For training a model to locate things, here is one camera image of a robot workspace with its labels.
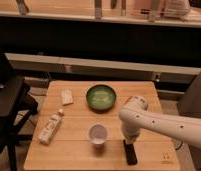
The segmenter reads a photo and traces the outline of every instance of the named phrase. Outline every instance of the wooden table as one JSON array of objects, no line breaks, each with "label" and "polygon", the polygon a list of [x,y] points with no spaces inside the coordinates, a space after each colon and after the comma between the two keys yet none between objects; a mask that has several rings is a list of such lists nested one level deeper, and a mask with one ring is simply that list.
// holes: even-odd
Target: wooden table
[{"label": "wooden table", "polygon": [[[87,90],[96,84],[111,86],[117,94],[115,106],[103,114],[92,111],[86,103]],[[74,104],[62,107],[61,90],[73,92]],[[121,122],[117,116],[125,100],[131,95],[144,96],[149,110],[162,112],[157,92],[152,82],[78,82],[53,81],[40,111],[25,170],[137,170],[176,171],[179,162],[171,139],[142,130],[134,143],[138,164],[126,163]],[[65,116],[49,146],[39,143],[38,134],[52,114],[63,108]],[[88,138],[88,130],[95,123],[104,124],[108,130],[103,151],[98,152]]]}]

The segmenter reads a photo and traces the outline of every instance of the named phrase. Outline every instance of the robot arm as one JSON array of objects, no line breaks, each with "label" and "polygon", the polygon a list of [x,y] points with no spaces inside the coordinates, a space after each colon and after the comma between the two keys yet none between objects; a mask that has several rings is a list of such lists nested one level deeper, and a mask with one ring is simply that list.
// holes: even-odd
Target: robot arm
[{"label": "robot arm", "polygon": [[134,96],[120,110],[126,143],[133,143],[145,128],[201,148],[201,119],[148,112],[147,107],[142,97]]}]

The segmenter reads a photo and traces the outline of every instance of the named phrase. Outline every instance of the bowl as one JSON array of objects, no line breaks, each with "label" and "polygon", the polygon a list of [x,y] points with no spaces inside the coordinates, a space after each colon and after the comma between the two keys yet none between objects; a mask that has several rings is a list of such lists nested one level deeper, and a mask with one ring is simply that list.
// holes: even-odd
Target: bowl
[{"label": "bowl", "polygon": [[92,109],[104,111],[114,106],[116,93],[111,87],[99,84],[87,91],[86,100]]}]

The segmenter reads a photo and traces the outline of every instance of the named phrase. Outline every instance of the chair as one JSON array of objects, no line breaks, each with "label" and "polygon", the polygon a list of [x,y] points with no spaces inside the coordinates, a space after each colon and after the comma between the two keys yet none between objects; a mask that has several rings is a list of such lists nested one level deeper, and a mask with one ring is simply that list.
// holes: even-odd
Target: chair
[{"label": "chair", "polygon": [[[0,49],[0,154],[7,147],[11,171],[17,170],[15,145],[32,138],[32,135],[19,135],[29,116],[37,113],[38,103],[27,94],[29,89],[24,77],[16,74]],[[20,110],[27,113],[15,123]]]}]

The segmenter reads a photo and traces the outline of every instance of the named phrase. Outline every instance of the white paper cup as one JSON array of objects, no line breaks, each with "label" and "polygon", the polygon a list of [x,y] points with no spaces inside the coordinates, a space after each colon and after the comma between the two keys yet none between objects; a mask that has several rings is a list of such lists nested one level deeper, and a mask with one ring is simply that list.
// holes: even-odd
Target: white paper cup
[{"label": "white paper cup", "polygon": [[106,127],[101,124],[95,124],[89,129],[89,140],[96,148],[104,146],[107,138]]}]

